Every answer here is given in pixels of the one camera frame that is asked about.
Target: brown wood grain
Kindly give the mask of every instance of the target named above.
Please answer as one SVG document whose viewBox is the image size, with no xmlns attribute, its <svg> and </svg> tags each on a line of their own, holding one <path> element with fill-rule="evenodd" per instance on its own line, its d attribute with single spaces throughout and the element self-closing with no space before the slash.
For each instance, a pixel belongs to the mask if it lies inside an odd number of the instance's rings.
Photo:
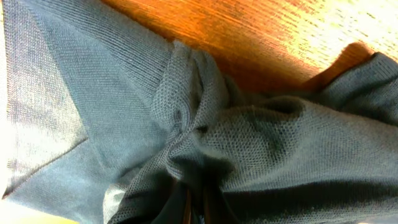
<svg viewBox="0 0 398 224">
<path fill-rule="evenodd" d="M 208 51 L 245 90 L 314 90 L 374 50 L 398 56 L 395 1 L 103 1 L 167 39 Z"/>
</svg>

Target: ribbed fabric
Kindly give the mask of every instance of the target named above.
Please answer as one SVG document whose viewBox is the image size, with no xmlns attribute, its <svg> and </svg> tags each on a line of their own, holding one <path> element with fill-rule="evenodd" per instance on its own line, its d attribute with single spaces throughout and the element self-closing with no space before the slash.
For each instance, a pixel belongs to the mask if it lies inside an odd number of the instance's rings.
<svg viewBox="0 0 398 224">
<path fill-rule="evenodd" d="M 398 214 L 398 65 L 385 55 L 320 93 L 266 97 L 241 93 L 208 54 L 98 1 L 4 6 L 7 51 L 29 38 L 12 35 L 17 23 L 7 21 L 34 19 L 24 29 L 44 41 L 23 56 L 54 60 L 87 136 L 8 200 L 82 223 L 119 223 L 159 213 L 175 179 L 198 204 L 215 180 L 241 223 Z"/>
</svg>

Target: blue-gray textile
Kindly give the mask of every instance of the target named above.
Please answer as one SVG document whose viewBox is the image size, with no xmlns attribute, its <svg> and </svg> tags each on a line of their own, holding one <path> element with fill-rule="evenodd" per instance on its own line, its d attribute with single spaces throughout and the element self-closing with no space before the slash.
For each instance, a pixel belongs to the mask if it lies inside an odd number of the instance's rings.
<svg viewBox="0 0 398 224">
<path fill-rule="evenodd" d="M 241 223 L 398 214 L 398 64 L 319 93 L 243 93 L 210 55 L 95 0 L 4 0 L 6 200 L 82 223 L 159 213 L 214 180 Z"/>
</svg>

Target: knit fabric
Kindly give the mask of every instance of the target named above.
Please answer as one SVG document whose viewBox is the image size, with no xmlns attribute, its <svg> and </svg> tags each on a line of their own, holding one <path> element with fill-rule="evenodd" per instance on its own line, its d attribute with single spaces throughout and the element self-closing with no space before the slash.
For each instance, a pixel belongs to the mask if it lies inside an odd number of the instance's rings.
<svg viewBox="0 0 398 224">
<path fill-rule="evenodd" d="M 196 202 L 214 180 L 241 223 L 398 214 L 398 65 L 385 55 L 319 93 L 270 97 L 241 92 L 210 55 L 168 43 L 99 1 L 7 0 L 4 9 L 7 76 L 51 66 L 38 77 L 62 78 L 52 82 L 68 92 L 55 95 L 70 96 L 81 119 L 74 130 L 84 126 L 78 144 L 53 149 L 50 162 L 11 182 L 7 200 L 82 223 L 120 223 L 159 213 L 174 180 Z M 32 26 L 19 27 L 25 22 Z M 9 105 L 18 99 L 9 94 Z M 47 109 L 74 110 L 64 106 Z"/>
</svg>

